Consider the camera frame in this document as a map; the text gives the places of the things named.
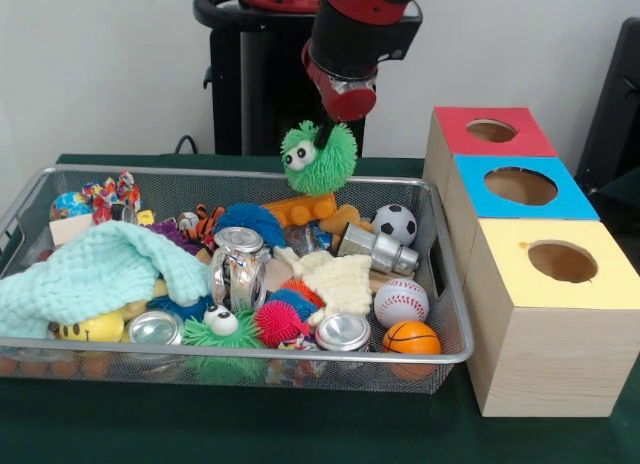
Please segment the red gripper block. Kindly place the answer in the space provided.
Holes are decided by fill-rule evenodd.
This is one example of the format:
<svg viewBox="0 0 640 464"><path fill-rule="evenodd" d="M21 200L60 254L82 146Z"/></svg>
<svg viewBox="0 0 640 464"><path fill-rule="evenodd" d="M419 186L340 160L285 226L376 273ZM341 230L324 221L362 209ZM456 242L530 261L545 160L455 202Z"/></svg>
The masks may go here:
<svg viewBox="0 0 640 464"><path fill-rule="evenodd" d="M364 79L337 77L318 66L311 57L311 42L302 50L302 63L309 79L315 85L326 114L334 122L357 121L364 118L375 106L377 72ZM315 147L325 149L334 122L319 125Z"/></svg>

